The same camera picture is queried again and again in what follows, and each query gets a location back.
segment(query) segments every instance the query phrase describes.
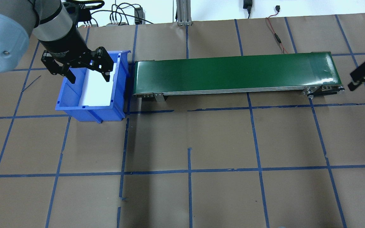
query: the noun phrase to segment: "white insert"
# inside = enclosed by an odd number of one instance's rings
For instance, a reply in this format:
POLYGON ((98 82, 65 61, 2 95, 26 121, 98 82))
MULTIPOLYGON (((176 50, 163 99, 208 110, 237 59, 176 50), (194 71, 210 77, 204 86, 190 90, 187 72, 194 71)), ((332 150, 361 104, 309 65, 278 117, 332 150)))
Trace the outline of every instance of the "white insert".
POLYGON ((113 64, 113 71, 110 73, 109 82, 106 82, 102 74, 87 69, 79 106, 109 106, 113 88, 113 77, 115 75, 116 63, 113 64))

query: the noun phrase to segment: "metal bracket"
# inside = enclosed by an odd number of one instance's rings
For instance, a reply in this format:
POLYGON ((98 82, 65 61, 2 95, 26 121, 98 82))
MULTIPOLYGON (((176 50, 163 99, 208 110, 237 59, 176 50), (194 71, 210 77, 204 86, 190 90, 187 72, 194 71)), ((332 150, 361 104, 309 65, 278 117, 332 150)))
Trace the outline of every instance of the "metal bracket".
POLYGON ((156 101, 165 101, 164 95, 162 92, 154 93, 156 101))
POLYGON ((146 94, 135 94, 137 98, 155 98, 156 101, 165 101, 166 97, 162 92, 146 93, 146 94))
POLYGON ((177 0, 177 24, 180 26, 192 25, 191 0, 177 0))
POLYGON ((303 95, 307 95, 309 99, 313 99, 313 97, 322 97, 333 94, 341 94, 344 92, 343 86, 308 86, 303 91, 303 95))

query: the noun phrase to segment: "red wire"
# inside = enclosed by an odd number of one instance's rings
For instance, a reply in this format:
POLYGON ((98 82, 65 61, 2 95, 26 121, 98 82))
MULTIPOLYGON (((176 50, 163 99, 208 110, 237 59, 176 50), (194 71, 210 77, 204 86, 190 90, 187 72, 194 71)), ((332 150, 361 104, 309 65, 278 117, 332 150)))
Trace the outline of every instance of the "red wire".
MULTIPOLYGON (((275 34, 275 31, 274 31, 274 28, 272 27, 272 24, 271 24, 271 22, 270 22, 270 17, 273 17, 273 16, 277 16, 277 14, 278 14, 279 12, 277 12, 276 14, 273 14, 273 15, 270 15, 270 16, 268 16, 268 17, 266 17, 266 19, 267 19, 267 21, 268 21, 268 23, 270 24, 270 27, 271 27, 271 30, 272 30, 272 34, 274 35, 275 34)), ((283 48, 283 50, 285 51, 285 52, 287 52, 287 54, 288 54, 288 51, 287 51, 287 49, 285 49, 284 48, 284 45, 282 44, 282 43, 280 43, 280 45, 281 45, 281 47, 283 48)))

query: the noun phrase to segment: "cable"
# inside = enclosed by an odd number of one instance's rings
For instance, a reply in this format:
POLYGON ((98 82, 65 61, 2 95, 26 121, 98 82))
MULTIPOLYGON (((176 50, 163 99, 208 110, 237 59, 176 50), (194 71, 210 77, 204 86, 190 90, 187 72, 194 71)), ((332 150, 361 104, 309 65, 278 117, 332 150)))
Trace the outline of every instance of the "cable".
MULTIPOLYGON (((116 17, 116 13, 119 13, 118 12, 118 9, 119 9, 119 6, 116 5, 116 4, 113 4, 112 7, 111 7, 111 14, 110 14, 110 20, 113 20, 113 22, 115 23, 115 20, 118 21, 117 17, 116 17)), ((122 22, 122 15, 119 13, 119 16, 120 16, 120 22, 118 25, 120 25, 120 23, 122 22)), ((127 17, 125 17, 126 19, 126 23, 129 24, 129 20, 127 17)))
POLYGON ((76 3, 76 4, 96 4, 99 3, 97 6, 91 6, 89 10, 94 9, 100 9, 105 5, 105 2, 103 0, 90 0, 90 1, 78 1, 78 0, 66 0, 70 3, 76 3))
POLYGON ((32 3, 30 0, 28 0, 28 2, 30 2, 30 4, 32 4, 32 9, 33 9, 33 12, 35 13, 35 16, 36 16, 36 23, 35 23, 35 28, 39 26, 39 22, 40 22, 40 17, 39 17, 39 14, 37 13, 36 9, 35 9, 35 4, 32 3))
MULTIPOLYGON (((97 12, 112 12, 111 10, 106 10, 106 9, 100 9, 100 10, 97 10, 97 11, 94 11, 92 12, 91 14, 94 14, 94 13, 97 13, 97 12)), ((145 22, 148 22, 148 23, 151 23, 153 24, 152 22, 148 21, 148 20, 145 20, 143 18, 140 18, 140 17, 135 17, 135 16, 132 16, 132 15, 129 15, 129 14, 125 14, 125 13, 120 13, 120 14, 123 14, 125 16, 129 16, 129 17, 134 17, 134 18, 137 18, 137 19, 140 19, 142 21, 145 21, 145 22)))
POLYGON ((97 23, 97 27, 99 27, 97 20, 94 17, 91 17, 91 19, 93 19, 95 23, 97 23))
POLYGON ((116 11, 115 11, 115 12, 117 12, 117 11, 118 11, 118 9, 120 9, 123 13, 125 13, 125 12, 123 11, 123 9, 126 9, 126 8, 128 8, 128 7, 133 7, 133 9, 135 10, 135 12, 138 14, 138 17, 140 18, 139 12, 138 12, 138 10, 136 9, 135 5, 137 5, 137 6, 139 6, 139 7, 142 7, 140 4, 121 3, 121 4, 119 4, 119 5, 117 5, 117 6, 116 6, 116 11))
POLYGON ((272 30, 272 33, 274 34, 274 37, 275 39, 277 40, 277 42, 279 43, 279 45, 282 47, 282 53, 284 54, 284 51, 287 52, 288 54, 288 51, 287 49, 284 48, 284 45, 283 43, 281 42, 281 39, 278 37, 277 33, 275 32, 274 28, 272 27, 272 24, 270 22, 270 17, 274 17, 274 16, 277 16, 278 13, 280 12, 280 6, 275 6, 275 10, 277 10, 277 13, 276 14, 273 14, 273 15, 270 15, 268 17, 266 17, 266 20, 267 22, 270 24, 270 27, 271 27, 271 30, 272 30))

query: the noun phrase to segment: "black cable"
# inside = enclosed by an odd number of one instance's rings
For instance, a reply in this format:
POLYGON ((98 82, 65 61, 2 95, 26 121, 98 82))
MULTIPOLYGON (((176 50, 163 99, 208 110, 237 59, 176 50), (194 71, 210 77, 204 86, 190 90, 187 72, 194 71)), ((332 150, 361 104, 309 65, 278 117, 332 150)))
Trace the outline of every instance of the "black cable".
POLYGON ((97 20, 94 17, 91 17, 91 19, 93 19, 95 23, 97 23, 97 27, 99 27, 97 20))
MULTIPOLYGON (((106 10, 106 9, 100 9, 100 10, 97 10, 97 11, 94 11, 92 12, 91 14, 94 14, 94 13, 97 13, 97 12, 112 12, 111 10, 106 10)), ((129 17, 134 17, 134 18, 137 18, 137 19, 140 19, 142 21, 145 21, 145 22, 148 22, 148 23, 151 23, 153 24, 152 22, 148 21, 148 20, 145 20, 143 18, 139 18, 139 17, 135 17, 135 16, 132 16, 132 15, 129 15, 129 14, 125 14, 125 13, 120 13, 120 14, 123 14, 125 16, 129 16, 129 17)))
POLYGON ((40 22, 40 17, 39 17, 39 14, 37 13, 36 9, 35 9, 35 4, 32 3, 32 1, 28 0, 28 2, 30 2, 30 4, 32 5, 32 9, 33 9, 33 12, 35 13, 35 16, 36 16, 36 23, 35 23, 35 28, 39 26, 39 22, 40 22))
POLYGON ((118 9, 120 9, 120 10, 122 10, 122 12, 123 13, 125 13, 124 11, 123 11, 123 9, 126 9, 126 8, 128 8, 128 7, 133 7, 133 9, 135 10, 135 12, 138 14, 138 17, 140 18, 140 15, 139 15, 139 12, 138 12, 138 10, 136 9, 136 7, 134 6, 134 5, 138 5, 139 7, 142 7, 140 4, 129 4, 129 3, 121 3, 121 4, 119 4, 118 6, 116 6, 116 12, 118 11, 118 9))
MULTIPOLYGON (((123 11, 123 9, 119 8, 119 5, 113 4, 113 5, 112 5, 112 8, 111 8, 112 13, 110 14, 110 17, 112 17, 112 20, 113 20, 113 21, 115 21, 115 20, 113 19, 113 13, 115 13, 115 19, 116 19, 116 20, 118 20, 118 19, 117 19, 117 17, 116 17, 116 13, 119 13, 119 12, 118 12, 118 9, 120 9, 120 10, 122 11, 122 13, 124 13, 124 14, 125 14, 125 12, 123 11)), ((127 18, 127 17, 125 17, 125 19, 126 19, 126 23, 127 23, 127 24, 129 24, 129 20, 128 20, 128 18, 127 18)))
POLYGON ((76 3, 76 4, 96 4, 99 3, 97 6, 91 6, 89 10, 94 9, 100 9, 105 5, 105 2, 103 0, 90 0, 90 1, 78 1, 78 0, 66 0, 70 3, 76 3))
POLYGON ((135 7, 135 6, 133 6, 134 4, 121 3, 121 4, 119 4, 119 7, 120 7, 121 5, 123 5, 123 4, 127 4, 128 6, 132 6, 132 7, 133 7, 133 9, 135 9, 136 13, 138 14, 138 17, 140 17, 139 12, 137 11, 136 7, 135 7))

